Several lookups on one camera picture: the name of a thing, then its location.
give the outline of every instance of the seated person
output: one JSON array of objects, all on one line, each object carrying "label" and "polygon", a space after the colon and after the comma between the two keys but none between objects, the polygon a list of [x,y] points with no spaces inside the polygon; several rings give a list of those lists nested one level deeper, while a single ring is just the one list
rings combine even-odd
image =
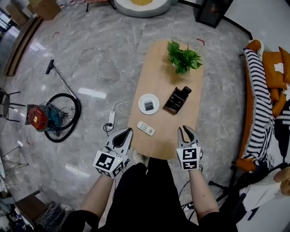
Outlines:
[{"label": "seated person", "polygon": [[242,180],[238,180],[238,183],[229,193],[225,203],[219,209],[220,212],[228,214],[231,213],[240,196],[245,193],[246,197],[243,200],[242,205],[235,212],[233,218],[235,223],[242,220],[248,211],[260,207],[267,201],[275,198],[290,196],[290,167],[282,169],[282,166],[281,168],[278,166],[262,180],[254,184],[249,184],[251,176],[254,177],[254,175],[254,173],[243,174],[240,178]]},{"label": "seated person", "polygon": [[[143,156],[133,154],[135,165],[121,177],[113,202],[100,231],[229,231],[234,223],[218,211],[200,170],[190,170],[191,194],[199,226],[187,220],[180,206],[178,192],[166,160],[150,158],[148,168]],[[82,232],[84,227],[98,229],[114,180],[101,175],[85,197],[80,210],[69,214],[62,231]]]}]

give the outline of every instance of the white plate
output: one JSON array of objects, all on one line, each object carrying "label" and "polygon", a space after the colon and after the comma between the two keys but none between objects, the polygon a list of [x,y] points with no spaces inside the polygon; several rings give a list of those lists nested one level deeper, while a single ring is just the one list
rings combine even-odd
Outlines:
[{"label": "white plate", "polygon": [[[154,109],[146,111],[145,103],[148,103],[148,102],[153,102]],[[141,96],[139,99],[139,102],[138,102],[139,110],[143,114],[147,114],[147,115],[155,114],[158,111],[159,106],[160,106],[160,104],[159,104],[158,98],[151,93],[147,93],[147,94],[144,94],[143,96]]]}]

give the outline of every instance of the white marker cube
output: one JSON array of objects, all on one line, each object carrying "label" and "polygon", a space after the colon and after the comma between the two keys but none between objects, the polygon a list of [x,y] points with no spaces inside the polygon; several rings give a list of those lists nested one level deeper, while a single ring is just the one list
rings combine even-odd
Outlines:
[{"label": "white marker cube", "polygon": [[176,149],[182,170],[199,169],[200,151],[201,148],[196,143],[191,147]]},{"label": "white marker cube", "polygon": [[124,169],[126,161],[127,159],[98,151],[93,166],[100,174],[114,179]]}]

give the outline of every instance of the white cable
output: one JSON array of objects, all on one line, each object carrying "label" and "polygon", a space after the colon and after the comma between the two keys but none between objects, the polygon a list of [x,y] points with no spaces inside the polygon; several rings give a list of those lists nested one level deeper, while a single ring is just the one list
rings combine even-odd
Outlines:
[{"label": "white cable", "polygon": [[[127,112],[127,113],[124,113],[124,112],[122,112],[122,111],[120,110],[120,107],[121,107],[121,105],[123,105],[123,104],[129,104],[129,105],[132,106],[132,103],[127,102],[127,101],[117,101],[117,102],[113,105],[113,107],[112,107],[112,111],[115,111],[115,106],[116,106],[118,103],[120,103],[120,105],[118,106],[118,111],[119,111],[120,114],[122,114],[122,115],[129,115],[129,114],[131,114],[131,111],[129,111],[129,112]],[[119,115],[117,114],[116,126],[115,126],[115,129],[116,129],[116,130],[118,130],[118,129],[117,129],[118,119],[119,119]]]}]

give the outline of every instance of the wooden table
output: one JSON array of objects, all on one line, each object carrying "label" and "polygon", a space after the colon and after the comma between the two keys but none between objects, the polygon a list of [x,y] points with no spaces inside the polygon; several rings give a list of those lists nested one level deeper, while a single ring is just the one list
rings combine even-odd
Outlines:
[{"label": "wooden table", "polygon": [[[178,127],[186,125],[195,128],[203,85],[203,65],[199,69],[191,69],[189,74],[175,74],[175,68],[168,61],[167,44],[167,40],[160,40],[149,47],[128,122],[128,127],[134,130],[132,146],[145,156],[163,160],[176,158]],[[180,43],[180,49],[186,48],[187,45]],[[163,106],[175,87],[182,90],[184,86],[188,86],[192,92],[180,111],[172,115]],[[159,110],[153,115],[145,115],[138,108],[139,98],[146,93],[156,95],[160,102]],[[153,136],[137,128],[139,121],[155,129]]]}]

